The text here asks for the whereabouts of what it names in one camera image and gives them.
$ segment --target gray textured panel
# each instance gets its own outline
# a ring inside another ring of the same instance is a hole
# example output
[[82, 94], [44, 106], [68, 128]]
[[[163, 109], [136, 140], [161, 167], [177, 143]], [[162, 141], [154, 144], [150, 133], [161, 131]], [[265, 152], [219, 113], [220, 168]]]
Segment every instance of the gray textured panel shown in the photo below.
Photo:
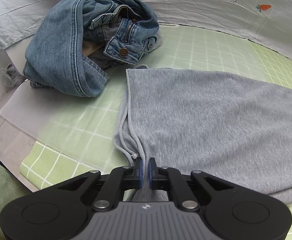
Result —
[[183, 212], [173, 202], [120, 202], [116, 209], [95, 214], [72, 240], [221, 240], [200, 216]]

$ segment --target green grid mat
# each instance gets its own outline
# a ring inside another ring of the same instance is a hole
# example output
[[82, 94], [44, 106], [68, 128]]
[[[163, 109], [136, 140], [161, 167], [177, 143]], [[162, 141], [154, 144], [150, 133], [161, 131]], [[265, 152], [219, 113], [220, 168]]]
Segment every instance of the green grid mat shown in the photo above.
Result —
[[[163, 44], [139, 61], [150, 68], [226, 71], [292, 89], [292, 61], [261, 45], [221, 32], [188, 26], [161, 27]], [[66, 102], [38, 138], [20, 172], [42, 189], [92, 169], [102, 174], [127, 164], [112, 144], [126, 87], [125, 68], [108, 70], [97, 98]], [[292, 227], [287, 236], [292, 239]]]

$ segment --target jeans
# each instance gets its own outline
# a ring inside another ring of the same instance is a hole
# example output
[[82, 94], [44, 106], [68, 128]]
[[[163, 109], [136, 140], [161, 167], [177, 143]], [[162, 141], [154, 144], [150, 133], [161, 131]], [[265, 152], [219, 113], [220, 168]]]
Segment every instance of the jeans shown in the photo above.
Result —
[[[23, 73], [34, 85], [96, 97], [108, 79], [103, 69], [136, 64], [160, 46], [158, 30], [155, 13], [139, 0], [62, 0], [30, 42]], [[83, 39], [105, 46], [87, 57]]]

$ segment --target gray sweatpants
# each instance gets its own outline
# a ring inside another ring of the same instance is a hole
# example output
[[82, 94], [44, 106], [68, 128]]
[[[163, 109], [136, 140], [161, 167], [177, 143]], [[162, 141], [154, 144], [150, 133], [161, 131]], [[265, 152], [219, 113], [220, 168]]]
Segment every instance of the gray sweatpants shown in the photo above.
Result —
[[[150, 157], [292, 202], [292, 90], [226, 72], [128, 69], [115, 146], [144, 174]], [[148, 178], [134, 196], [151, 192]]]

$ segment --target jeans zipper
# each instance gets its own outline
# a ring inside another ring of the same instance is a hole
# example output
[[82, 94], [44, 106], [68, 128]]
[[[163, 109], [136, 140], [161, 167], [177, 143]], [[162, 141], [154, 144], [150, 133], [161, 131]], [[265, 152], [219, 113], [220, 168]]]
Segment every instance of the jeans zipper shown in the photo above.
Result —
[[131, 33], [131, 31], [132, 31], [132, 28], [133, 28], [133, 26], [134, 26], [134, 22], [131, 22], [129, 25], [128, 25], [128, 28], [127, 28], [127, 30], [126, 30], [126, 34], [125, 34], [125, 38], [124, 38], [124, 42], [127, 42], [128, 41], [128, 39], [129, 39], [129, 37], [130, 37], [130, 33]]
[[115, 21], [117, 20], [118, 15], [120, 14], [120, 12], [121, 12], [123, 9], [126, 9], [127, 19], [129, 18], [129, 17], [128, 17], [128, 8], [127, 8], [126, 6], [123, 6], [123, 7], [121, 7], [121, 8], [117, 11], [116, 15], [114, 16], [114, 19], [111, 21], [112, 23], [115, 22]]

